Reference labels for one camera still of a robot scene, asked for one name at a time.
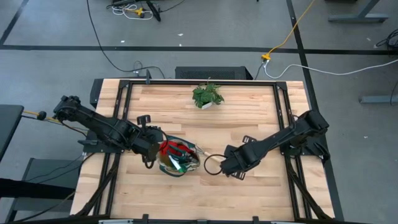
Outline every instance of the potted plant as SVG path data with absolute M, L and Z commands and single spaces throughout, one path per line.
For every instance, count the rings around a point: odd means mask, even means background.
M 216 105 L 221 104 L 221 102 L 224 101 L 224 98 L 217 93 L 219 87 L 221 86 L 212 83 L 200 84 L 193 90 L 192 99 L 195 100 L 195 105 L 198 108 L 206 109 L 213 103 Z

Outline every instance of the gray floor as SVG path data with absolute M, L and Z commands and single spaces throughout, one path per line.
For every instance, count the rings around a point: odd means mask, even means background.
M 0 33 L 22 1 L 0 1 Z M 160 1 L 167 8 L 178 0 Z M 309 0 L 294 0 L 301 15 Z M 306 49 L 373 50 L 376 42 L 396 29 L 398 2 L 381 1 L 374 12 L 389 13 L 383 24 L 330 24 L 328 13 L 354 12 L 366 1 L 342 4 L 317 1 L 300 23 Z M 292 25 L 285 1 L 186 0 L 162 15 L 162 22 L 130 21 L 106 10 L 108 0 L 90 0 L 92 16 L 103 45 L 184 47 L 273 47 L 284 40 Z M 97 46 L 85 1 L 29 1 L 6 45 Z M 284 48 L 297 48 L 292 37 Z M 246 66 L 255 74 L 261 53 L 252 52 L 108 52 L 117 66 L 160 67 L 174 77 L 176 66 Z M 385 63 L 388 56 L 307 55 L 311 67 L 347 72 Z M 271 75 L 278 75 L 298 54 L 272 54 Z M 320 111 L 330 123 L 327 133 L 333 168 L 345 219 L 366 223 L 395 223 L 398 207 L 398 107 L 360 105 L 358 96 L 390 94 L 398 80 L 398 63 L 357 75 L 336 77 L 313 73 Z M 151 71 L 160 78 L 160 73 Z M 20 104 L 27 110 L 51 113 L 62 95 L 78 95 L 88 105 L 94 78 L 126 77 L 99 51 L 0 50 L 0 103 Z M 259 79 L 268 79 L 263 72 Z M 300 68 L 291 68 L 281 80 L 303 80 Z M 81 153 L 81 136 L 52 124 L 23 119 L 0 163 L 0 177 L 20 179 L 30 157 L 74 159 Z M 0 222 L 11 200 L 0 201 Z M 53 213 L 49 217 L 65 216 Z

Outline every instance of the wooden tabletop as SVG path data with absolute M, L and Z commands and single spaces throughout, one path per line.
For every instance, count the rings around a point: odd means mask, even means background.
M 118 79 L 105 79 L 96 111 L 113 115 Z M 302 82 L 287 82 L 293 114 L 308 110 Z M 195 107 L 191 85 L 133 85 L 128 119 L 149 114 L 150 125 L 162 127 L 169 135 L 198 144 L 209 153 L 222 154 L 226 145 L 242 145 L 245 135 L 264 139 L 279 131 L 274 93 L 268 86 L 222 86 L 225 102 L 206 110 Z M 81 169 L 71 214 L 79 211 L 98 186 L 104 154 L 95 154 Z M 326 214 L 333 217 L 330 194 L 321 160 L 302 156 L 307 189 Z M 219 164 L 209 161 L 209 170 Z M 297 190 L 300 214 L 303 203 Z M 101 212 L 104 213 L 106 197 Z M 146 169 L 140 155 L 124 152 L 119 165 L 112 218 L 207 220 L 293 220 L 284 157 L 278 149 L 238 180 L 207 174 L 203 166 L 183 177 L 165 175 L 155 164 Z

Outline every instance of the red object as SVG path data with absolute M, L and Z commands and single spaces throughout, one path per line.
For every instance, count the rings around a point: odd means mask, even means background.
M 181 152 L 178 152 L 177 150 L 173 149 L 173 148 L 170 147 L 170 146 L 177 147 L 178 149 L 183 150 L 183 151 L 185 151 L 185 152 L 189 152 L 189 153 L 192 152 L 191 149 L 189 149 L 186 145 L 184 145 L 184 144 L 182 144 L 182 143 L 180 143 L 180 142 L 169 141 L 169 144 L 168 144 L 167 146 L 166 146 L 166 143 L 167 143 L 167 141 L 164 141 L 164 142 L 162 142 L 162 144 L 160 145 L 160 148 L 161 148 L 160 153 L 161 153 L 162 155 L 167 155 L 167 151 L 169 151 L 169 153 L 171 153 L 171 154 L 173 154 L 173 155 L 182 156 L 182 153 L 181 153 Z

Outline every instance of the white pot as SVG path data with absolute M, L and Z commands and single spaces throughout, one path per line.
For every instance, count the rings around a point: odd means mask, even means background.
M 202 110 L 207 109 L 213 105 L 213 102 L 207 103 L 201 107 Z

